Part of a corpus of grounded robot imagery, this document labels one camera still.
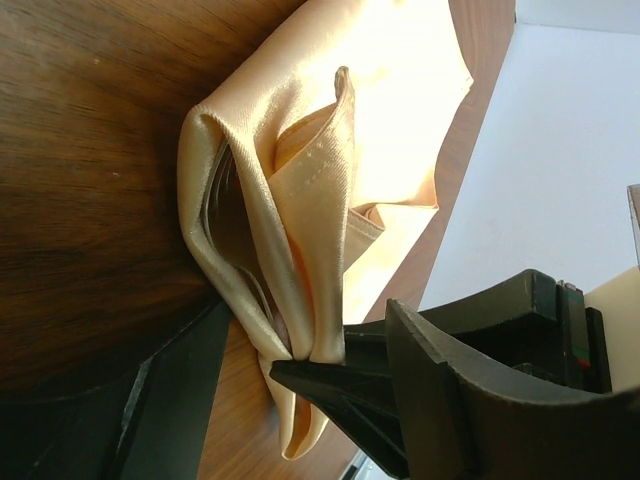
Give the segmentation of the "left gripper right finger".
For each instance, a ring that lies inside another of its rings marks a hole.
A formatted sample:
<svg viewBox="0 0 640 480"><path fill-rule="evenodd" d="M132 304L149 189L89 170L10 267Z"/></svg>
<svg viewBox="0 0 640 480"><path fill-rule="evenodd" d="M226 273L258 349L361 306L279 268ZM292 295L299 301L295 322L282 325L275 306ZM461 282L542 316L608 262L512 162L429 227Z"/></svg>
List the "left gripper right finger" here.
<svg viewBox="0 0 640 480"><path fill-rule="evenodd" d="M638 478L637 388L598 395L527 375L400 301L385 323L410 478Z"/></svg>

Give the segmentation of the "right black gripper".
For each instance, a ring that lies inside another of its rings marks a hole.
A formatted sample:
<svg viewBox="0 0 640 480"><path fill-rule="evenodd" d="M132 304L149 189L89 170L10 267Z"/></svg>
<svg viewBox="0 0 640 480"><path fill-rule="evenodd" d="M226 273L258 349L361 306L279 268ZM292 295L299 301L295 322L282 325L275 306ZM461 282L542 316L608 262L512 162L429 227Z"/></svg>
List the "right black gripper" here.
<svg viewBox="0 0 640 480"><path fill-rule="evenodd" d="M420 315L515 370L596 394L612 391L602 313L585 305L580 289L538 270Z"/></svg>

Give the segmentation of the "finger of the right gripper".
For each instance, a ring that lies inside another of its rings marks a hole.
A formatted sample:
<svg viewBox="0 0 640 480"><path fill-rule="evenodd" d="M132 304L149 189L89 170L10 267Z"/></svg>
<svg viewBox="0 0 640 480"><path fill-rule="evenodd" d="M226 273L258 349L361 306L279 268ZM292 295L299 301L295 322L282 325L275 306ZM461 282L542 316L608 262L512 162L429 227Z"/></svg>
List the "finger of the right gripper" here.
<svg viewBox="0 0 640 480"><path fill-rule="evenodd" d="M346 325L343 332L343 364L276 361L270 377L323 412L387 475L407 479L385 322Z"/></svg>

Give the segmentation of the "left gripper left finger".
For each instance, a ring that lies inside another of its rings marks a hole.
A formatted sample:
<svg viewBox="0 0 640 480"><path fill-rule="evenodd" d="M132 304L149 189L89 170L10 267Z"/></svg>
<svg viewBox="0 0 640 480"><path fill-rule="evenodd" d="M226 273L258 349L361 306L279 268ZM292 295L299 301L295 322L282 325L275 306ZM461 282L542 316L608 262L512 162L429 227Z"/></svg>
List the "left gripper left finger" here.
<svg viewBox="0 0 640 480"><path fill-rule="evenodd" d="M113 381L2 403L2 478L196 478L230 321L218 302Z"/></svg>

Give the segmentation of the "peach cloth napkin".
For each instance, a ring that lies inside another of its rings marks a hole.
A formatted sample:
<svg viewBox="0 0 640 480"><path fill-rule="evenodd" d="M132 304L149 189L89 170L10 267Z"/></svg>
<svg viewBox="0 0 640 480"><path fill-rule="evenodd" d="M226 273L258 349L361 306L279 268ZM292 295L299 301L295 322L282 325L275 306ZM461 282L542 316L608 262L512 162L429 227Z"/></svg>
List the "peach cloth napkin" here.
<svg viewBox="0 0 640 480"><path fill-rule="evenodd" d="M308 1L188 113L184 241L261 370L340 364L438 209L472 76L445 1Z"/></svg>

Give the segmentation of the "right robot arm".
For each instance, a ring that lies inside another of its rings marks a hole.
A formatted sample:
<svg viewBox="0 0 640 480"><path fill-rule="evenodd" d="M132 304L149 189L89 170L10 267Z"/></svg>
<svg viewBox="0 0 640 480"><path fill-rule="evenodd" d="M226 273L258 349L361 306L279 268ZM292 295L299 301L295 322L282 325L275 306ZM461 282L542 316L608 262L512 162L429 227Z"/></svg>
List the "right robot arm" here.
<svg viewBox="0 0 640 480"><path fill-rule="evenodd" d="M344 330L346 361L270 375L397 479L635 479L639 271L591 292L525 270Z"/></svg>

